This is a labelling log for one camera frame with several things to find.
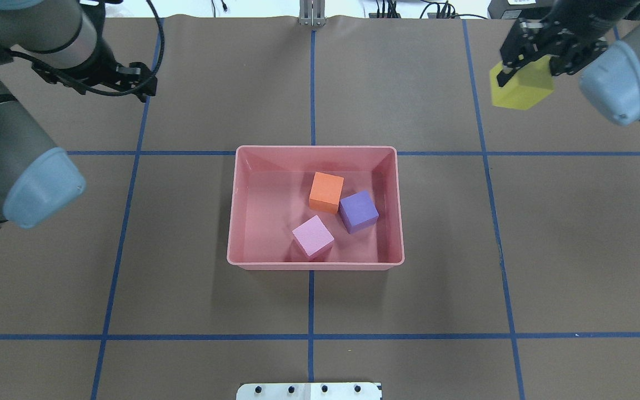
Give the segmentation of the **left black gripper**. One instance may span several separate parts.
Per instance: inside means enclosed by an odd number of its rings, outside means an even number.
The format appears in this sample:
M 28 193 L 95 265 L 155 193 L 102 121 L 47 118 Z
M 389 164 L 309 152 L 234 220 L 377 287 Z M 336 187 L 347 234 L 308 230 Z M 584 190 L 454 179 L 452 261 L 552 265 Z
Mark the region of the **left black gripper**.
M 157 76 L 142 62 L 117 62 L 107 44 L 97 44 L 92 55 L 76 67 L 76 79 L 94 88 L 101 84 L 116 92 L 132 91 L 141 102 L 157 94 Z

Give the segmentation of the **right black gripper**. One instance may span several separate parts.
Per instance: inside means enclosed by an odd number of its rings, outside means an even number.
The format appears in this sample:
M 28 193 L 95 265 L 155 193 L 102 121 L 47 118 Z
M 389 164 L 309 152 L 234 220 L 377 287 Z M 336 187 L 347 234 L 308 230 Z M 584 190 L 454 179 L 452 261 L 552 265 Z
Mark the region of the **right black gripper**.
M 500 47 L 496 83 L 503 88 L 516 71 L 546 55 L 552 76 L 574 75 L 607 50 L 608 30 L 609 21 L 599 18 L 518 18 Z

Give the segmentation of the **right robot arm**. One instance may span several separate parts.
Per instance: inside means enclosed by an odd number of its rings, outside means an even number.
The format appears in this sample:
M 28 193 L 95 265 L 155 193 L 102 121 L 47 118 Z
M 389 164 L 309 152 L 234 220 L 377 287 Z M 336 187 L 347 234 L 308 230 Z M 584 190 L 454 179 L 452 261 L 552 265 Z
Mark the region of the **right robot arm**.
M 608 121 L 640 122 L 640 25 L 605 38 L 638 5 L 556 1 L 539 20 L 517 18 L 490 71 L 492 104 L 526 111 L 553 92 L 554 77 L 579 74 L 580 91 Z

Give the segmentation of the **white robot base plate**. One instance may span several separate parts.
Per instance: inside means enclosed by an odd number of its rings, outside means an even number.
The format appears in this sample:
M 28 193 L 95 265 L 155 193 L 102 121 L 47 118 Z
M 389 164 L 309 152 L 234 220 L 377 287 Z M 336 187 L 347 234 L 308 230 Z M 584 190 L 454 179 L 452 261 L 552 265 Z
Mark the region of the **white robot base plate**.
M 243 384 L 236 399 L 384 399 L 380 383 L 292 382 Z

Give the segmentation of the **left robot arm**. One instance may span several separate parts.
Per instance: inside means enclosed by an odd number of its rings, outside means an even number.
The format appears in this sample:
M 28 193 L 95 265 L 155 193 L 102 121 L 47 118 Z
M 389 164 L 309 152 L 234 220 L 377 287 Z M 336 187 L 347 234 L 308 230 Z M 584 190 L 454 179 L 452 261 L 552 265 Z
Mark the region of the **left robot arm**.
M 27 60 L 49 84 L 79 94 L 141 102 L 157 93 L 163 62 L 163 24 L 153 67 L 118 62 L 103 31 L 105 1 L 0 1 L 0 66 Z M 8 222 L 30 229 L 58 213 L 86 190 L 86 180 L 45 129 L 0 80 L 0 230 Z

